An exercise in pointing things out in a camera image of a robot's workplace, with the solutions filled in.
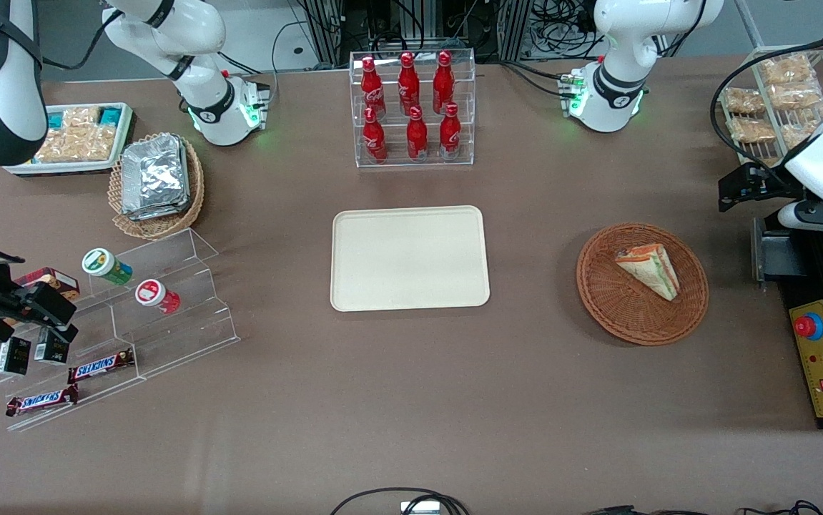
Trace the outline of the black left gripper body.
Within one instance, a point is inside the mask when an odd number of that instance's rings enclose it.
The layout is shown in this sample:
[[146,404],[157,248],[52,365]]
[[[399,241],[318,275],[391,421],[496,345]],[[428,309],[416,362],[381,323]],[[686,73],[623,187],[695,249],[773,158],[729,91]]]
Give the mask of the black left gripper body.
[[719,180],[720,212],[742,202],[773,198],[804,199],[804,187],[781,165],[760,167],[757,163],[745,163]]

